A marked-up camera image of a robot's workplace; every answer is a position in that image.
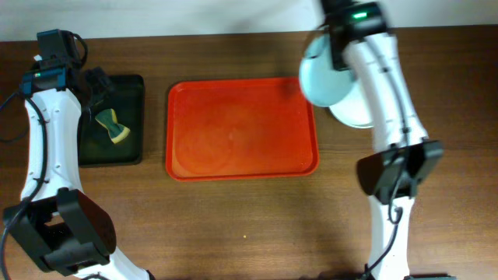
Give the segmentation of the yellow green scrub sponge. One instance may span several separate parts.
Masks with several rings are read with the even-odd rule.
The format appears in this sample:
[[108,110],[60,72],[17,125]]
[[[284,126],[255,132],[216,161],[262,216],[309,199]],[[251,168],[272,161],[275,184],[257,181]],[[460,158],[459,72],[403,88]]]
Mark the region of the yellow green scrub sponge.
[[95,120],[107,130],[110,140],[117,144],[129,136],[130,129],[117,121],[114,109],[102,110],[95,116]]

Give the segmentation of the light blue plate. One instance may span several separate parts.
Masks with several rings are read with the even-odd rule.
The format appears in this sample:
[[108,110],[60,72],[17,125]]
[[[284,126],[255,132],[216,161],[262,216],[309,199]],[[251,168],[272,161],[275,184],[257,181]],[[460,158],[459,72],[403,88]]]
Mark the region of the light blue plate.
[[304,51],[299,68],[300,88],[304,97],[317,107],[330,107],[357,89],[350,70],[333,68],[328,35],[314,38]]

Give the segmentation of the white plate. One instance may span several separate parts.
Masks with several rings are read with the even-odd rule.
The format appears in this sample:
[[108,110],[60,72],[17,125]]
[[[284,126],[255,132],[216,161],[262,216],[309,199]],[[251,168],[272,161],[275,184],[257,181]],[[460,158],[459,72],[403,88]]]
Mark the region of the white plate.
[[338,121],[351,128],[368,129],[374,126],[363,96],[363,88],[358,82],[354,83],[343,99],[330,106],[329,110]]

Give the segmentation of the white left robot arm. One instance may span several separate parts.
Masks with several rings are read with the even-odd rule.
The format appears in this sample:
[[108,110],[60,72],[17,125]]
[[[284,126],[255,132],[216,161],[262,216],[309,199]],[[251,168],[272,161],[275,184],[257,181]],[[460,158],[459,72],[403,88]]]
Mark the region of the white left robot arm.
[[20,94],[30,122],[29,162],[18,205],[5,208],[4,236],[43,272],[81,279],[151,279],[117,247],[111,217],[82,189],[80,102],[66,67],[27,72]]

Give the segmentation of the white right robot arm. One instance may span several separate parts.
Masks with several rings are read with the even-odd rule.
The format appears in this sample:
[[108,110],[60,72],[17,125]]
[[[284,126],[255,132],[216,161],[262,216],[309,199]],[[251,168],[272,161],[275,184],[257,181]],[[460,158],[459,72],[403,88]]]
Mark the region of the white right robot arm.
[[334,69],[353,71],[373,121],[371,156],[356,174],[370,205],[372,233],[360,279],[411,279],[409,223],[419,185],[444,154],[423,127],[402,73],[398,40],[378,2],[323,1]]

